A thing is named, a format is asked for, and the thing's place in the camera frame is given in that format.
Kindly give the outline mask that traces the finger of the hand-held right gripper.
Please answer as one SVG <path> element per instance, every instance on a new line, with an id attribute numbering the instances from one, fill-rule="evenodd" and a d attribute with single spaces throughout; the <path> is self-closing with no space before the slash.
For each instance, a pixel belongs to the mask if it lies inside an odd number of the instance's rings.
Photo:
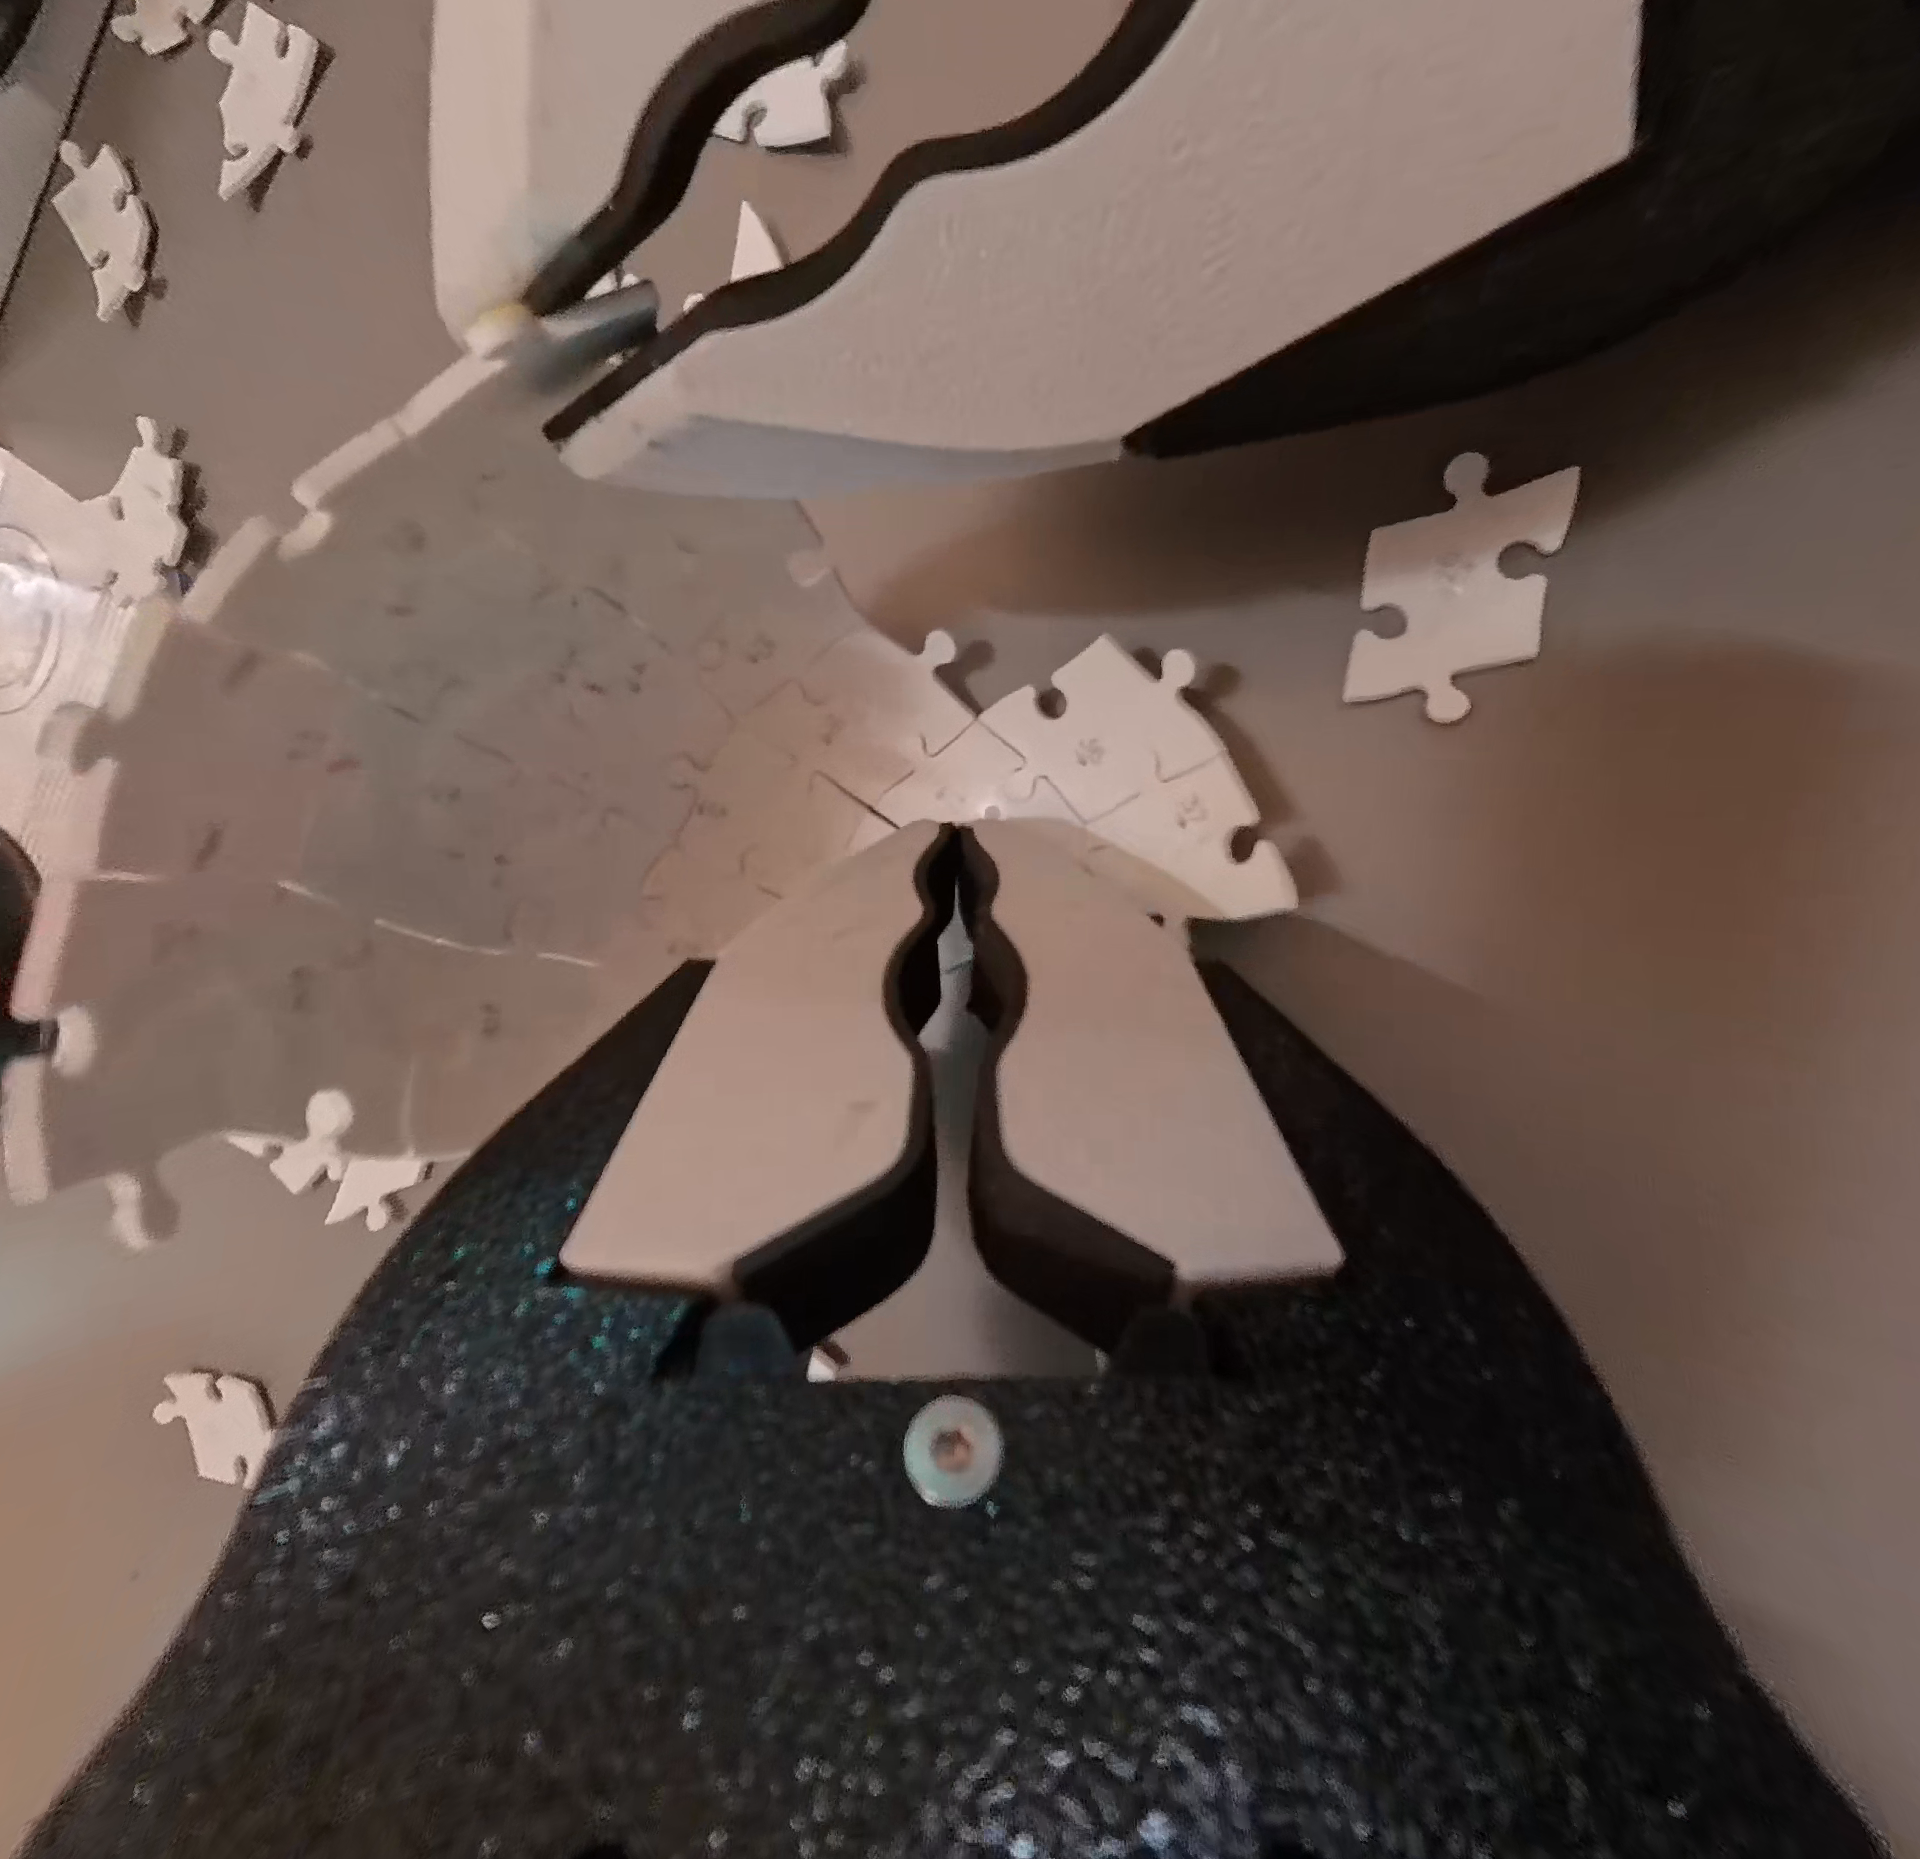
<path id="1" fill-rule="evenodd" d="M 1644 0 L 1133 0 L 1052 116 L 922 145 L 554 418 L 589 480 L 822 499 L 1125 441 L 1620 166 Z"/>
<path id="2" fill-rule="evenodd" d="M 871 0 L 435 0 L 426 206 L 459 359 L 569 324 L 684 203 L 766 76 L 842 44 Z"/>

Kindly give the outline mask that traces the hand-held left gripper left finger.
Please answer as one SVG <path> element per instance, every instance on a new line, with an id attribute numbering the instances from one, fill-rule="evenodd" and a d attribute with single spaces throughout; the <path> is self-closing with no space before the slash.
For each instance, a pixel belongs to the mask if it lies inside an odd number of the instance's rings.
<path id="1" fill-rule="evenodd" d="M 914 822 L 708 967 L 563 1242 L 570 1279 L 759 1306 L 816 1345 L 922 1269 L 939 1165 L 921 1033 L 956 846 Z"/>

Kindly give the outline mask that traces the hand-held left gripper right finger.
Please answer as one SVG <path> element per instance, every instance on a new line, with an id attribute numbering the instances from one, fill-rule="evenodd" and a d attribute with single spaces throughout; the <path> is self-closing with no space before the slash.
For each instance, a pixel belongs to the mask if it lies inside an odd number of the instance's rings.
<path id="1" fill-rule="evenodd" d="M 1179 930 L 1031 822 L 958 840 L 988 1027 L 968 1208 L 984 1269 L 1096 1352 L 1345 1250 Z"/>

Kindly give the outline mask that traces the large white puzzle ball shell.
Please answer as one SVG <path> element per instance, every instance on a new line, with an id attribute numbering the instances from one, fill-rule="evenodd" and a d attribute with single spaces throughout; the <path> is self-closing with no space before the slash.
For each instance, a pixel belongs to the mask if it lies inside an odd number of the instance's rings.
<path id="1" fill-rule="evenodd" d="M 302 473 L 108 654 L 5 717 L 37 873 L 8 986 L 5 1187 L 101 1184 L 134 1249 L 159 1163 L 276 1150 L 301 1194 L 480 1145 L 625 1002 L 914 822 L 1033 820 L 1167 923 L 1298 891 L 1192 657 L 1103 635 L 973 711 L 806 511 L 589 485 L 530 389 L 464 359 Z"/>

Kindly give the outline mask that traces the single white puzzle piece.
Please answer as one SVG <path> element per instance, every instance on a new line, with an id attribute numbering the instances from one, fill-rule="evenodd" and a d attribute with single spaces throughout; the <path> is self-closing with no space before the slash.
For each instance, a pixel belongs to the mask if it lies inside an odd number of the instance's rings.
<path id="1" fill-rule="evenodd" d="M 1513 550 L 1555 556 L 1571 532 L 1582 471 L 1566 468 L 1510 489 L 1488 489 L 1490 463 L 1475 452 L 1448 460 L 1448 509 L 1371 532 L 1361 612 L 1392 614 L 1397 628 L 1355 631 L 1342 702 L 1380 704 L 1417 696 L 1434 725 L 1457 725 L 1472 702 L 1460 679 L 1531 664 L 1541 647 L 1548 575 L 1509 575 Z"/>

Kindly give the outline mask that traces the clear plastic parts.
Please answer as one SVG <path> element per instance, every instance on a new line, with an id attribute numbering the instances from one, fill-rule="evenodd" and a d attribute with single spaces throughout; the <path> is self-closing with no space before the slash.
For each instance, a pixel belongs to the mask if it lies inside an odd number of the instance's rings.
<path id="1" fill-rule="evenodd" d="M 110 597 L 66 577 L 40 541 L 1 528 L 1 715 L 24 715 L 81 660 L 107 620 Z"/>

